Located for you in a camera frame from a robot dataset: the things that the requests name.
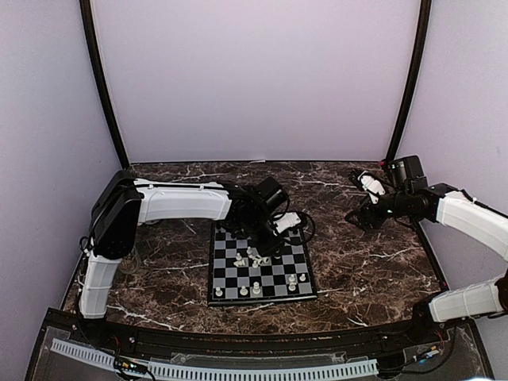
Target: black frame pole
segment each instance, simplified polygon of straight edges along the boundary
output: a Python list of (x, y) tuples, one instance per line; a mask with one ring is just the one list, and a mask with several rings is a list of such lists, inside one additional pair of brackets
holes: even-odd
[(106, 85), (106, 77), (102, 70), (101, 56), (98, 50), (97, 36), (95, 35), (94, 18), (90, 0), (79, 0), (81, 6), (81, 17), (83, 19), (83, 28), (87, 39), (88, 54), (92, 70), (94, 71), (95, 84), (98, 90), (98, 96), (101, 99), (102, 110), (106, 117), (106, 123), (110, 130), (111, 139), (113, 139), (114, 148), (117, 151), (120, 165), (126, 169), (129, 167), (129, 158), (125, 151), (125, 146), (121, 140), (120, 130), (118, 129), (117, 119), (114, 116), (113, 105), (111, 104), (110, 93)]
[(414, 39), (413, 55), (411, 56), (410, 69), (407, 74), (406, 88), (402, 96), (400, 110), (398, 111), (397, 121), (395, 122), (394, 133), (391, 136), (390, 146), (388, 147), (385, 162), (395, 159), (398, 146), (406, 127), (407, 117), (410, 113), (411, 102), (413, 101), (414, 89), (418, 80), (418, 73), (421, 66), (421, 58), (423, 57), (423, 49), (425, 47), (425, 38), (427, 36), (427, 28), (429, 27), (430, 6), (432, 0), (421, 0), (420, 15), (418, 17), (418, 26), (416, 29), (416, 37)]

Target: wire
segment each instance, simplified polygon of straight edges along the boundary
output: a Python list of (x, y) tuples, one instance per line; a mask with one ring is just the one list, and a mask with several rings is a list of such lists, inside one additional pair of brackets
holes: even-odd
[(506, 316), (506, 315), (508, 315), (508, 312), (503, 311), (503, 312), (498, 312), (498, 313), (495, 313), (495, 314), (487, 315), (487, 318), (489, 318), (489, 319), (498, 319), (498, 318), (502, 318), (503, 316)]
[(283, 190), (283, 194), (284, 196), (286, 196), (286, 208), (284, 208), (284, 211), (282, 213), (280, 213), (280, 216), (279, 217), (275, 217), (276, 215), (278, 215), (279, 213), (277, 214), (272, 214), (271, 215), (271, 221), (274, 222), (274, 221), (278, 221), (280, 220), (282, 217), (284, 217), (284, 214), (287, 213), (287, 211), (289, 210), (289, 205), (291, 203), (290, 201), (290, 198), (289, 198), (289, 194)]
[(434, 333), (439, 337), (439, 345), (441, 348), (445, 348), (445, 340), (443, 339), (443, 335), (438, 330), (435, 330)]
[(453, 354), (453, 350), (455, 349), (455, 341), (456, 341), (456, 331), (457, 331), (457, 325), (455, 325), (455, 327), (453, 328), (453, 336), (452, 336), (452, 339), (450, 341), (450, 348), (448, 350), (448, 353), (446, 354), (446, 356), (444, 357), (444, 359), (437, 365), (435, 366), (434, 368), (431, 368), (431, 369), (427, 369), (425, 371), (406, 371), (404, 370), (403, 368), (407, 365), (411, 365), (411, 364), (415, 364), (415, 360), (412, 359), (410, 361), (407, 361), (405, 362), (403, 365), (400, 365), (398, 367), (394, 367), (394, 368), (386, 368), (386, 369), (379, 369), (379, 371), (382, 371), (382, 372), (390, 372), (390, 373), (402, 373), (402, 374), (407, 374), (407, 375), (426, 375), (428, 373), (432, 373), (433, 371), (436, 371), (437, 369), (441, 368), (443, 365), (445, 365), (448, 360), (450, 360), (450, 357), (452, 357), (452, 354)]
[(397, 222), (399, 225), (404, 226), (405, 228), (414, 230), (414, 227), (410, 224), (406, 224), (405, 222), (400, 221), (398, 218), (394, 218), (394, 221)]
[(134, 364), (137, 367), (142, 366), (143, 369), (146, 368), (145, 374), (149, 375), (152, 378), (152, 381), (156, 381), (156, 377), (153, 375), (153, 373), (150, 372), (148, 367), (145, 367), (144, 365), (141, 365), (139, 363), (133, 362), (133, 361), (131, 361), (130, 359), (128, 359), (126, 357), (120, 356), (120, 350), (121, 350), (120, 341), (118, 340), (118, 338), (115, 335), (111, 335), (111, 337), (115, 340), (115, 344), (116, 344), (116, 350), (115, 350), (114, 354), (111, 354), (110, 351), (106, 351), (105, 349), (102, 349), (101, 347), (97, 346), (96, 344), (94, 344), (94, 343), (92, 343), (90, 341), (90, 339), (87, 337), (87, 335), (83, 331), (83, 327), (81, 326), (81, 317), (79, 316), (79, 314), (80, 314), (80, 311), (79, 311), (79, 299), (80, 299), (80, 297), (81, 297), (81, 292), (79, 292), (76, 295), (76, 299), (75, 299), (76, 328), (78, 329), (79, 333), (81, 334), (81, 337), (85, 340), (85, 342), (87, 344), (89, 344), (96, 351), (100, 351), (100, 352), (105, 353), (106, 355), (112, 356), (114, 358), (113, 368), (115, 370), (115, 374), (117, 376), (119, 376), (120, 378), (122, 378), (122, 379), (124, 379), (126, 381), (133, 381), (133, 380), (136, 380), (136, 379), (140, 379), (141, 377), (127, 375), (125, 372), (123, 372), (121, 367), (117, 366), (117, 364), (116, 364), (117, 361), (118, 362), (122, 362), (122, 363), (126, 363), (128, 365)]

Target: black cable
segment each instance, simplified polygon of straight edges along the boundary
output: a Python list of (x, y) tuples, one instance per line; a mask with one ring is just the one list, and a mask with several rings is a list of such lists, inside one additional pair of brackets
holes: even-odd
[(289, 198), (289, 194), (286, 191), (284, 191), (284, 190), (283, 190), (283, 194), (286, 197), (286, 207), (284, 208), (284, 211), (282, 213), (280, 213), (280, 217), (275, 217), (275, 215), (277, 215), (279, 213), (273, 213), (271, 215), (271, 221), (272, 222), (280, 220), (282, 217), (284, 217), (284, 214), (286, 214), (287, 211), (289, 210), (289, 205), (291, 203), (290, 198)]
[(76, 299), (75, 299), (76, 328), (78, 329), (79, 333), (81, 334), (81, 337), (85, 340), (85, 342), (87, 344), (89, 344), (96, 351), (100, 351), (102, 353), (105, 353), (108, 356), (112, 356), (114, 358), (114, 360), (115, 360), (113, 362), (113, 368), (115, 370), (115, 373), (117, 375), (119, 375), (118, 373), (120, 373), (119, 376), (121, 378), (123, 378), (124, 380), (126, 380), (126, 381), (134, 381), (134, 380), (140, 379), (141, 377), (127, 375), (126, 373), (123, 372), (122, 368), (120, 368), (120, 367), (118, 367), (116, 365), (116, 361), (121, 361), (121, 362), (127, 363), (127, 364), (134, 364), (134, 365), (136, 365), (136, 367), (142, 366), (143, 368), (146, 368), (145, 374), (149, 375), (152, 378), (152, 381), (156, 381), (156, 377), (153, 375), (153, 373), (150, 372), (148, 367), (145, 367), (144, 365), (139, 364), (139, 363), (135, 363), (135, 362), (131, 361), (130, 359), (126, 358), (126, 357), (120, 356), (120, 345), (119, 345), (118, 342), (117, 342), (117, 351), (115, 351), (114, 354), (112, 354), (111, 352), (106, 351), (105, 349), (100, 348), (99, 346), (97, 346), (96, 344), (94, 344), (94, 343), (92, 343), (90, 341), (90, 339), (87, 337), (87, 335), (83, 331), (83, 327), (81, 326), (81, 317), (79, 316), (79, 314), (80, 314), (80, 311), (79, 311), (79, 299), (80, 299), (80, 297), (81, 297), (81, 292), (79, 292), (76, 295)]
[(498, 318), (502, 318), (503, 316), (506, 316), (506, 315), (508, 315), (508, 312), (503, 311), (503, 312), (498, 312), (496, 314), (487, 315), (487, 318), (489, 318), (489, 319), (498, 319)]
[(414, 230), (414, 226), (406, 224), (405, 222), (400, 221), (398, 218), (394, 218), (394, 221), (397, 222), (399, 225), (404, 226), (405, 228)]
[(407, 361), (405, 364), (400, 365), (395, 368), (387, 368), (387, 369), (379, 369), (381, 372), (389, 372), (389, 373), (402, 373), (405, 375), (426, 375), (428, 373), (432, 373), (433, 371), (436, 371), (437, 369), (441, 368), (443, 365), (445, 365), (448, 360), (450, 360), (450, 357), (452, 357), (453, 350), (455, 349), (455, 341), (456, 341), (456, 333), (457, 333), (457, 325), (453, 328), (453, 336), (450, 341), (450, 349), (448, 350), (448, 353), (444, 357), (444, 359), (434, 368), (427, 369), (425, 371), (405, 371), (403, 368), (407, 365), (415, 364), (414, 360)]

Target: white cable tray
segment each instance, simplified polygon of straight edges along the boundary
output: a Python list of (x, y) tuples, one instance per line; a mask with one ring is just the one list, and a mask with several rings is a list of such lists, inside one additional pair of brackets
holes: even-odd
[[(113, 371), (112, 356), (80, 344), (53, 339), (51, 350), (91, 366)], [(365, 360), (348, 364), (327, 365), (315, 368), (295, 369), (214, 369), (172, 365), (157, 361), (136, 360), (160, 381), (335, 381), (377, 375), (377, 360)]]

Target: chessboard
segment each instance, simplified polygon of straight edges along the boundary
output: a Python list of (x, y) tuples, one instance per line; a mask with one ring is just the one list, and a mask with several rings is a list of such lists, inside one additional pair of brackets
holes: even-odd
[(209, 306), (235, 306), (315, 299), (309, 251), (303, 232), (287, 230), (280, 257), (261, 259), (252, 240), (237, 239), (212, 226), (208, 282)]

